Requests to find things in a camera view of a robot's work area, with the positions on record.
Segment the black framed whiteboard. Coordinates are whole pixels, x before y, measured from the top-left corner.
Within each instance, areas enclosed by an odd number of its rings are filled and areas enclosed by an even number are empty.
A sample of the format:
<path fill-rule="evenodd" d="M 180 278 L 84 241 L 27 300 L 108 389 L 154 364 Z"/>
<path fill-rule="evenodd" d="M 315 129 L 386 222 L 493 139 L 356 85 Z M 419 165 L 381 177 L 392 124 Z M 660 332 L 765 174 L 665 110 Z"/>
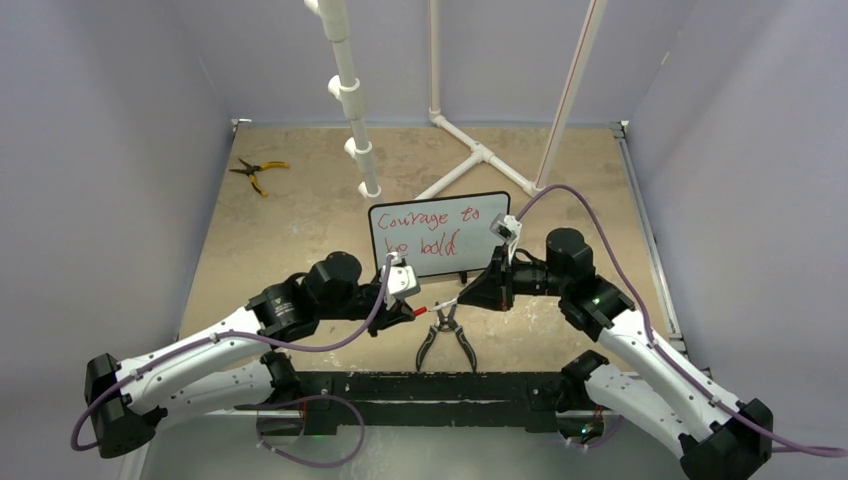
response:
<path fill-rule="evenodd" d="M 505 191 L 373 205 L 367 218 L 375 265 L 397 252 L 420 278 L 482 270 L 500 244 L 490 225 L 510 205 Z"/>

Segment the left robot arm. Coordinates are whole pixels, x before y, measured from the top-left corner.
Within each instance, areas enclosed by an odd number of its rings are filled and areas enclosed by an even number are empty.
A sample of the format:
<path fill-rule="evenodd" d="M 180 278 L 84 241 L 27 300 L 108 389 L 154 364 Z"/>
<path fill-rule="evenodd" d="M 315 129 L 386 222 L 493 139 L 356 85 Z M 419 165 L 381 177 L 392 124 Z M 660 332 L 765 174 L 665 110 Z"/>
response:
<path fill-rule="evenodd" d="M 420 282 L 399 253 L 385 255 L 370 282 L 360 284 L 361 273 L 355 256 L 332 252 L 196 334 L 133 358 L 92 358 L 72 449 L 95 449 L 105 459 L 123 456 L 150 442 L 164 419 L 190 403 L 190 384 L 222 367 L 276 348 L 333 351 L 363 333 L 375 336 L 414 320 L 406 300 L 419 293 Z"/>

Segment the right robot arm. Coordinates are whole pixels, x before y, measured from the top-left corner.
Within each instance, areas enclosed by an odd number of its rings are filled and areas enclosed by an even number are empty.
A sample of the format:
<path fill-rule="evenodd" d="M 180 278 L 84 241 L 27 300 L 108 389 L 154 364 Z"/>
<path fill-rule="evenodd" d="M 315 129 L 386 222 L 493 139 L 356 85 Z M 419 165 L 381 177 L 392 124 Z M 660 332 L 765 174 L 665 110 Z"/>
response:
<path fill-rule="evenodd" d="M 592 402 L 616 411 L 671 451 L 690 479 L 747 479 L 771 459 L 771 410 L 758 399 L 740 401 L 658 336 L 634 302 L 597 274 L 579 231 L 551 231 L 543 260 L 513 260 L 506 246 L 496 247 L 458 302 L 508 311 L 518 295 L 558 298 L 573 328 L 638 375 L 588 350 L 562 370 L 562 408 Z"/>

